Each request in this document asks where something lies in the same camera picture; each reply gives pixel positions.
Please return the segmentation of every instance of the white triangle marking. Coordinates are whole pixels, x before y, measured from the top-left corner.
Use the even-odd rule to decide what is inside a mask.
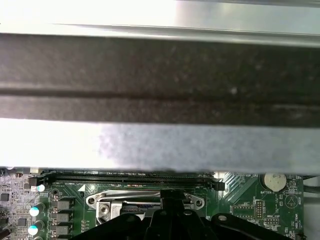
[[[82,187],[79,188],[78,192],[85,192],[86,191],[86,185],[84,184]]]

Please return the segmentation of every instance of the electronic component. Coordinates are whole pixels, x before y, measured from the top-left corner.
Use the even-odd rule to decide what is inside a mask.
[[[58,223],[69,222],[70,214],[69,213],[52,213],[51,218],[56,220]]]
[[[279,224],[279,218],[265,218],[263,219],[264,225],[278,225]]]
[[[23,189],[30,189],[30,184],[29,183],[25,183],[23,185]]]
[[[253,219],[255,217],[254,206],[233,206],[233,215],[243,219]]]
[[[1,193],[0,195],[0,201],[1,202],[8,202],[9,201],[9,194],[8,193]]]
[[[51,206],[57,208],[58,210],[68,210],[71,208],[71,201],[69,199],[52,201]]]
[[[255,219],[263,219],[264,215],[264,201],[255,201]]]
[[[9,222],[9,218],[5,217],[5,218],[0,218],[0,226],[4,227],[8,224]]]
[[[69,234],[69,227],[68,226],[57,226],[53,225],[50,226],[50,230],[52,231],[53,235],[68,235]]]
[[[46,205],[44,205],[42,202],[39,202],[35,206],[30,208],[29,213],[32,217],[36,217],[40,213],[42,213],[45,209],[46,209]]]
[[[46,190],[46,186],[43,184],[40,184],[39,186],[36,187],[36,189],[38,190],[38,192],[44,192]]]
[[[30,186],[39,186],[41,184],[38,177],[30,177],[28,182]]]
[[[45,223],[41,220],[38,220],[28,228],[28,233],[34,236],[39,231],[41,231],[44,227],[45,227]]]
[[[279,192],[285,188],[287,178],[284,174],[267,173],[263,176],[263,184],[273,192]]]
[[[19,218],[19,219],[18,219],[18,226],[19,226],[19,227],[25,227],[25,226],[27,226],[27,219],[26,219],[26,218]]]

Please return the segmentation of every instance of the capacitor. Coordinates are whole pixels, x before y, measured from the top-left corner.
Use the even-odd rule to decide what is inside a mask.
[[[36,187],[38,192],[44,192],[46,190],[46,186],[43,184],[40,184],[39,186]]]
[[[29,213],[32,217],[36,217],[40,213],[42,213],[45,209],[46,209],[46,205],[44,205],[42,202],[39,202],[35,206],[30,208]]]
[[[6,237],[8,237],[11,234],[10,230],[8,228],[0,231],[0,240],[1,239],[5,239]]]
[[[266,173],[262,176],[262,182],[265,187],[273,192],[280,192],[287,184],[287,178],[284,174]]]
[[[34,224],[32,224],[28,228],[28,233],[32,236],[36,235],[39,231],[41,231],[45,227],[45,224],[43,221],[38,220]]]

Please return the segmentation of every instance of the mounting screw hole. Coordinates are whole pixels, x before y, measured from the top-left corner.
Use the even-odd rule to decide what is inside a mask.
[[[200,200],[196,201],[195,205],[197,205],[198,207],[201,207],[202,206],[202,201],[200,201]]]
[[[92,197],[91,197],[91,198],[89,198],[88,203],[89,203],[89,204],[94,204],[94,203],[95,203],[95,199],[94,199],[94,198],[92,198]]]
[[[53,190],[52,190],[52,195],[58,195],[58,194],[59,194],[58,189],[53,189]]]

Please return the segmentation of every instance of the green circuit board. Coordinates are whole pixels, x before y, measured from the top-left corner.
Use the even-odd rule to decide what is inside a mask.
[[[5,240],[34,240],[36,237],[43,240],[70,239],[96,226],[96,210],[86,204],[88,196],[107,190],[161,189],[184,190],[204,199],[205,204],[196,212],[208,220],[218,213],[229,213],[291,239],[304,239],[297,235],[303,233],[304,225],[303,179],[297,175],[286,175],[285,187],[274,192],[266,188],[258,174],[210,172],[177,175],[161,172],[155,176],[153,173],[142,174],[140,178],[136,173],[125,173],[124,177],[121,173],[114,176],[114,172],[92,173],[56,171],[57,175],[47,178],[51,182],[44,183],[46,187],[43,189],[31,185],[30,179],[46,178],[46,173],[30,174],[25,169],[17,169],[1,176],[0,228],[11,230]],[[135,183],[131,175],[137,177]],[[194,179],[200,182],[206,179],[205,184],[194,183]],[[224,182],[225,190],[215,191],[208,187],[207,179]],[[38,203],[45,205],[44,211],[38,216],[31,216],[29,210]],[[54,204],[59,203],[64,208],[58,210],[65,220],[63,226],[55,224],[53,217]],[[28,229],[37,221],[42,221],[44,227],[36,235],[30,235]],[[57,232],[53,229],[56,226],[61,227],[60,234],[53,235]]]
[[[265,189],[257,174],[221,172],[219,177],[226,183],[225,191],[209,190],[196,186],[165,187],[158,185],[130,185],[108,183],[56,182],[50,191],[58,190],[63,198],[73,197],[72,235],[95,227],[96,211],[86,204],[86,197],[106,190],[160,190],[181,189],[205,200],[198,210],[200,216],[210,219],[218,213],[230,213],[252,223],[295,239],[303,232],[303,180],[300,176],[287,175],[286,187],[273,192]]]

